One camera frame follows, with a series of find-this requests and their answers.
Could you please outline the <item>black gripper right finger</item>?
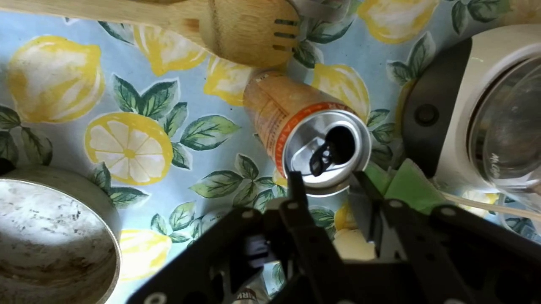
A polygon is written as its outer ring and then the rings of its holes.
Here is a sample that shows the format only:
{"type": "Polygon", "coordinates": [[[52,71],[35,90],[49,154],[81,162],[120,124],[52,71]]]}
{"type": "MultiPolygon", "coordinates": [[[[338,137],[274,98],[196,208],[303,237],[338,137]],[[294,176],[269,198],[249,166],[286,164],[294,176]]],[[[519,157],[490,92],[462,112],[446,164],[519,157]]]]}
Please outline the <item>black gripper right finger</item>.
{"type": "Polygon", "coordinates": [[[423,215],[385,200],[365,173],[352,176],[352,210],[384,271],[379,293],[406,304],[468,304],[468,289],[423,215]]]}

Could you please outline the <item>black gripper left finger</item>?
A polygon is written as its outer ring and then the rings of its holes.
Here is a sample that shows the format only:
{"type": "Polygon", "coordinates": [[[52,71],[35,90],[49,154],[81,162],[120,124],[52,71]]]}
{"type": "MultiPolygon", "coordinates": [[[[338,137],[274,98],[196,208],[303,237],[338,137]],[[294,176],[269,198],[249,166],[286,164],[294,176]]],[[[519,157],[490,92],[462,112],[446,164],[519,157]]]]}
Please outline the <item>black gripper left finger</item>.
{"type": "Polygon", "coordinates": [[[303,176],[291,173],[287,188],[289,203],[284,205],[284,222],[292,238],[299,279],[316,304],[358,304],[345,264],[308,210],[303,176]]]}

